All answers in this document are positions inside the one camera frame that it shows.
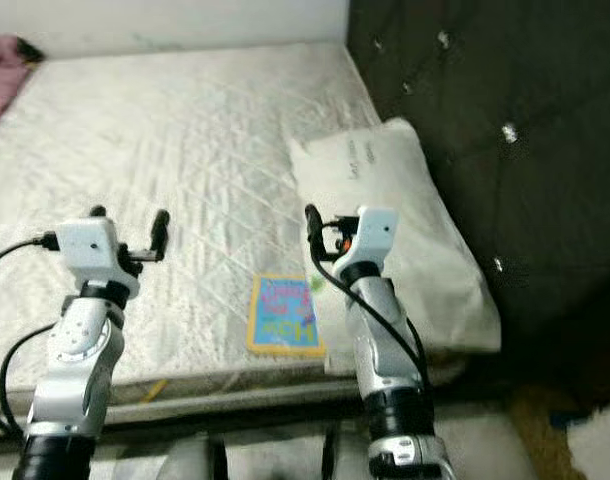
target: white mattress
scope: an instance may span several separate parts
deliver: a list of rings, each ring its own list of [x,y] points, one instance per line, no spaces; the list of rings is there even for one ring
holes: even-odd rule
[[[303,272],[285,139],[377,121],[340,45],[47,62],[0,123],[0,249],[98,203],[141,247],[167,208],[168,255],[146,266],[127,307],[114,402],[133,403],[160,379],[172,380],[160,398],[313,381],[323,360],[245,347],[252,276]],[[0,362],[71,293],[57,253],[1,262]],[[45,346],[33,339],[11,365],[19,408]]]

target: bed frame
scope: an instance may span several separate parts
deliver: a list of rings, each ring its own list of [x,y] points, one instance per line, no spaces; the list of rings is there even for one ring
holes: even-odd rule
[[[610,350],[610,1],[354,0],[348,45],[418,131],[505,367],[569,379]]]

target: yellow book border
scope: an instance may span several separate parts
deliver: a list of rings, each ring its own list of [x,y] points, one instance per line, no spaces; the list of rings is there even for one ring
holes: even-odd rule
[[[272,355],[299,355],[308,357],[323,357],[325,356],[325,344],[320,337],[318,324],[316,325],[318,336],[317,347],[283,347],[281,345],[256,345],[254,343],[254,332],[256,331],[256,306],[258,304],[258,295],[261,291],[261,278],[270,278],[278,280],[304,280],[307,278],[299,275],[274,275],[274,274],[258,274],[254,275],[254,285],[252,287],[252,300],[249,304],[249,320],[247,322],[247,348],[254,353],[266,353]]]

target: black wire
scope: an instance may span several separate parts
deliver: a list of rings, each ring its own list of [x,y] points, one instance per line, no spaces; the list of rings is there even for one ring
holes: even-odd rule
[[[9,406],[9,402],[7,401],[7,370],[9,369],[9,363],[12,360],[12,357],[16,353],[16,351],[23,345],[26,341],[34,338],[36,335],[40,335],[43,332],[50,330],[55,324],[51,323],[49,325],[45,325],[44,327],[39,328],[38,330],[34,330],[31,333],[28,333],[19,341],[17,341],[12,348],[9,349],[5,358],[3,359],[3,364],[0,369],[0,402],[1,402],[1,410],[3,411],[3,415],[5,415],[5,419],[7,420],[7,424],[11,430],[11,435],[18,441],[23,440],[23,429],[16,422],[14,418],[14,414],[12,413],[12,409]]]
[[[315,238],[318,235],[322,235],[323,229],[325,227],[331,227],[331,226],[334,226],[334,222],[324,224],[320,229],[318,229],[318,231],[314,232],[311,235],[311,238]],[[427,361],[425,358],[425,350],[423,349],[423,345],[420,342],[420,337],[418,335],[418,332],[416,331],[416,329],[414,328],[412,323],[409,321],[409,319],[407,319],[407,325],[409,326],[409,328],[412,332],[412,335],[414,336],[414,340],[416,341],[417,348],[418,348],[418,355],[408,345],[408,343],[401,336],[401,334],[398,333],[396,331],[396,329],[394,327],[392,327],[392,325],[387,320],[385,320],[385,318],[383,318],[383,316],[380,313],[378,313],[369,303],[367,303],[365,300],[363,300],[356,293],[352,292],[352,290],[350,290],[346,285],[344,285],[341,281],[334,278],[327,270],[325,270],[323,268],[323,266],[321,265],[321,262],[316,257],[316,253],[311,248],[311,245],[310,245],[310,256],[312,258],[312,262],[314,263],[314,266],[316,267],[316,270],[318,270],[319,273],[327,279],[327,281],[329,281],[332,285],[334,285],[336,288],[338,288],[343,293],[345,293],[349,298],[351,298],[356,303],[358,303],[372,317],[374,317],[374,319],[381,325],[381,327],[383,327],[387,331],[387,333],[389,333],[394,338],[394,340],[396,340],[396,343],[398,343],[399,346],[405,351],[405,353],[410,358],[412,363],[418,369],[418,371],[421,375],[421,379],[423,381],[424,390],[427,394],[429,394],[431,392],[431,384],[429,382],[429,375],[427,373]]]
[[[23,242],[15,243],[11,247],[8,247],[5,250],[0,252],[0,259],[9,253],[12,253],[15,250],[18,250],[19,248],[27,247],[29,245],[40,245],[40,244],[41,244],[40,238],[32,238],[30,240],[25,240]],[[9,425],[7,425],[5,422],[3,422],[3,420],[1,418],[0,418],[0,431],[5,436],[13,435],[12,428]]]

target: pillow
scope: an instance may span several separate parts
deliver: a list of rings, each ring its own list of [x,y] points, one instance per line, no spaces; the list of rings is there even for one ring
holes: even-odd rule
[[[485,277],[449,216],[418,136],[405,120],[305,145],[289,143],[303,205],[316,205],[323,220],[354,214],[360,205],[393,207],[399,212],[383,276],[392,278],[429,352],[500,349],[500,319]],[[306,237],[303,222],[306,271],[308,277],[316,277]],[[336,355],[336,362],[342,362],[339,356],[352,351],[345,328],[344,294],[332,285],[314,290],[320,333],[332,360]]]

